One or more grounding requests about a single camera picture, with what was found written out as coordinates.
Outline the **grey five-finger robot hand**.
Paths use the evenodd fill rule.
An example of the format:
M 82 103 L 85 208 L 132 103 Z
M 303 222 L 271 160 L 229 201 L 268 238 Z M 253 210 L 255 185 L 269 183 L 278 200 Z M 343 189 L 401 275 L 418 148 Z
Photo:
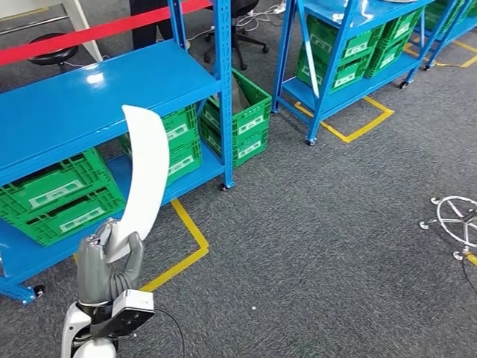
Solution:
M 85 306 L 100 306 L 114 301 L 127 289 L 137 289 L 143 264 L 144 246 L 138 233 L 128 236 L 129 254 L 122 271 L 111 269 L 105 254 L 115 219 L 109 218 L 95 233 L 84 238 L 78 251 L 78 301 Z

